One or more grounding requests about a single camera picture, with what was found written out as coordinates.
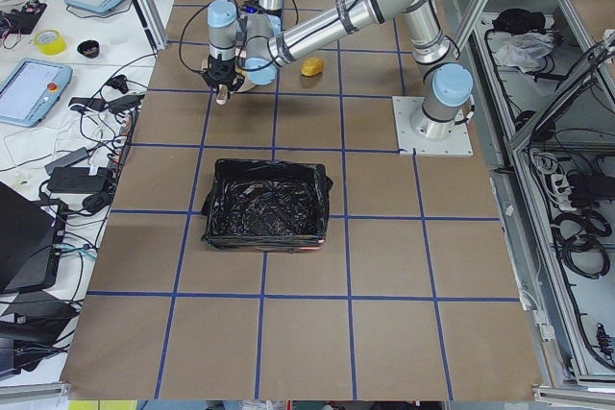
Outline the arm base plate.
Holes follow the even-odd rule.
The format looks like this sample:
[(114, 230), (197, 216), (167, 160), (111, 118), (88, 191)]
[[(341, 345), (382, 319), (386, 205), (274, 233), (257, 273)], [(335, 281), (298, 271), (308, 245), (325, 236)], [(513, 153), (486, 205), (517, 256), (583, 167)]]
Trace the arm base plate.
[(398, 152), (405, 156), (471, 157), (465, 114), (459, 109), (450, 122), (435, 122), (422, 111), (423, 97), (393, 96)]

